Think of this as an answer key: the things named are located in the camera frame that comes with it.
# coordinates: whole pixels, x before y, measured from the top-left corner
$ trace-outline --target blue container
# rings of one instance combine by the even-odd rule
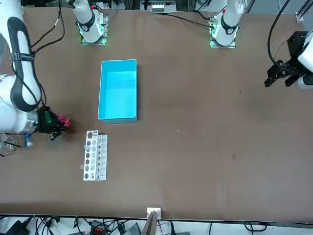
[[[137,61],[102,61],[98,119],[107,124],[137,121]]]

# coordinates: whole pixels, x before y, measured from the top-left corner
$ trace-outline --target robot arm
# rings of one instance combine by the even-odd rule
[[[233,42],[244,9],[242,0],[228,0],[225,11],[218,14],[219,22],[213,38],[221,46],[228,46]]]
[[[94,43],[104,35],[103,14],[91,10],[88,0],[65,0],[72,8],[81,34],[88,43]]]
[[[0,34],[8,43],[16,73],[0,74],[0,133],[32,133],[38,122],[33,110],[41,99],[41,89],[18,0],[1,1]]]
[[[297,82],[301,89],[313,88],[313,31],[294,32],[287,43],[291,58],[286,63],[277,61],[268,70],[265,87],[271,86],[279,78],[288,77],[286,87]]]
[[[35,57],[31,53],[31,44],[18,0],[2,0],[0,33],[8,43],[16,72],[15,76],[2,75],[5,79],[2,78],[1,82],[1,98],[6,104],[30,112],[37,107],[41,90],[35,73]]]

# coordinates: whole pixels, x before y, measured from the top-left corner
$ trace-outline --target brown mat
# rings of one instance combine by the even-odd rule
[[[117,12],[106,46],[81,46],[72,10],[62,13],[66,36],[38,53],[36,72],[76,134],[39,135],[35,148],[0,159],[0,212],[145,217],[160,207],[163,218],[312,221],[313,92],[283,81],[265,89],[274,15],[244,14],[237,48],[210,49],[206,28],[140,11]],[[56,17],[27,8],[31,41]],[[273,54],[301,29],[282,15]],[[44,42],[59,35],[61,24]],[[288,59],[286,45],[279,56]],[[133,58],[139,120],[104,125],[100,63]],[[108,133],[107,181],[83,182],[87,130]]]

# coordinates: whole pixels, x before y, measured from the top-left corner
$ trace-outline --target small white object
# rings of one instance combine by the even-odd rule
[[[107,179],[108,136],[87,131],[84,161],[84,181]]]
[[[303,17],[298,17],[298,12],[295,13],[295,17],[297,19],[297,23],[303,23],[304,22]]]
[[[148,207],[147,208],[147,218],[149,217],[150,213],[156,212],[157,213],[157,219],[161,219],[161,208],[154,208],[154,207]]]

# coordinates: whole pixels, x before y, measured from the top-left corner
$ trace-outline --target white floor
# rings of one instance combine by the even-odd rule
[[[6,233],[9,228],[17,221],[25,221],[27,217],[8,217],[3,220],[0,220],[0,233]],[[30,231],[30,234],[35,234],[35,223],[37,218],[33,218],[27,229]],[[138,223],[140,229],[142,230],[145,224],[143,220],[131,220],[125,223],[125,229],[127,230],[135,223]],[[51,227],[51,231],[55,235],[69,235],[73,233],[78,233],[78,229],[73,229],[74,218],[61,218],[59,223],[54,223],[53,227]],[[166,235],[171,232],[171,225],[167,221],[160,221],[162,232],[157,227],[157,235]],[[175,232],[189,232],[191,235],[208,235],[209,234],[209,226],[210,223],[203,222],[173,222]],[[88,234],[90,232],[90,226],[83,219],[79,219],[79,228],[82,232],[86,232]],[[254,226],[254,229],[262,229],[263,226]],[[43,226],[38,230],[39,234],[47,234],[45,229],[44,233]],[[247,231],[244,225],[237,224],[219,224],[213,223],[211,229],[211,235],[250,235],[251,232]],[[259,235],[313,235],[313,229],[302,229],[302,228],[287,228],[287,227],[268,227],[264,232],[257,233]],[[116,230],[112,233],[112,235],[119,235],[119,231]]]

